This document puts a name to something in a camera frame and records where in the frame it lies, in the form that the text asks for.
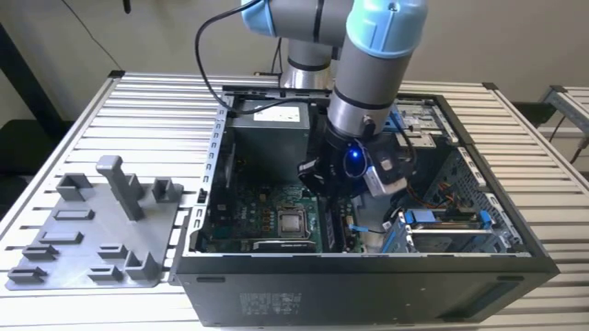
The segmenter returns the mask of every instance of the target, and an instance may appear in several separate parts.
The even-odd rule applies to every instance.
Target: aluminum table
[[[218,91],[223,84],[277,85],[273,77],[213,77],[211,82]],[[445,96],[562,273],[481,324],[322,330],[589,330],[589,183],[502,93],[488,88],[480,83],[406,81],[401,90]],[[166,283],[167,272],[159,285],[142,289],[11,292],[4,283],[59,200],[60,176],[83,172],[91,182],[104,182],[94,166],[104,154],[123,157],[123,170],[142,183],[172,177],[186,188],[164,262],[166,268],[171,266],[179,226],[196,201],[217,107],[199,76],[127,72],[108,78],[0,222],[1,327],[204,329],[182,287]]]

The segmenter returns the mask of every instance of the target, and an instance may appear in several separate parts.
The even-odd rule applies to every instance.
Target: white wall
[[[194,34],[238,0],[68,0],[123,69],[196,72]],[[585,0],[437,0],[406,79],[493,81],[513,100],[536,101],[549,84],[589,86]],[[0,20],[55,106],[75,118],[114,64],[60,0],[1,0]],[[215,74],[269,70],[275,40],[241,18],[203,36]]]

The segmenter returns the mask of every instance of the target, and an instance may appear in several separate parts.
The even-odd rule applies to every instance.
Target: motherboard
[[[233,217],[214,225],[211,250],[251,252],[269,241],[299,241],[313,252],[321,249],[318,202],[302,185],[243,185],[235,196]]]

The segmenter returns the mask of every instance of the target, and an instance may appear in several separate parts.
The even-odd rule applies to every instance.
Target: label sticker
[[[241,293],[243,315],[297,315],[302,293]]]
[[[386,221],[385,223],[383,223],[383,228],[385,228],[385,230],[386,231],[389,231],[389,229],[393,227],[393,224],[390,223],[390,221]]]
[[[301,122],[298,107],[273,107],[254,114],[254,121]]]

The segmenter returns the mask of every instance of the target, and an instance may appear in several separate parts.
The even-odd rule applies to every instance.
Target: light blue joint cap
[[[347,36],[373,57],[403,57],[420,44],[426,16],[426,0],[354,0]]]
[[[242,5],[253,0],[242,0]],[[275,37],[273,15],[270,13],[270,0],[263,0],[242,12],[243,22],[255,33]]]

